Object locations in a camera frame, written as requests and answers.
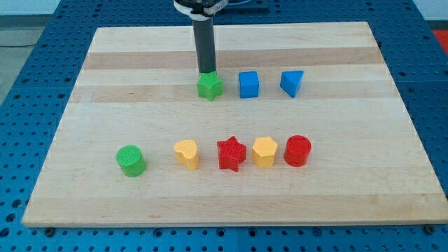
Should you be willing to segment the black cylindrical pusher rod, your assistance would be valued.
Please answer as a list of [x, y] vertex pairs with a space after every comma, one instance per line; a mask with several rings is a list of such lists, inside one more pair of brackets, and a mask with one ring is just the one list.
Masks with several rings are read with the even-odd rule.
[[204, 21], [193, 20], [192, 26], [199, 72], [211, 73], [216, 70], [213, 18]]

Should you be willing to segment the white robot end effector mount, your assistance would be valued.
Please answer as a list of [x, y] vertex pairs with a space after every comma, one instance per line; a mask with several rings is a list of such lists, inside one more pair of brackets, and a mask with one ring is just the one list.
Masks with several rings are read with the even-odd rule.
[[194, 21], [206, 21], [228, 5], [228, 0], [173, 0], [175, 9]]

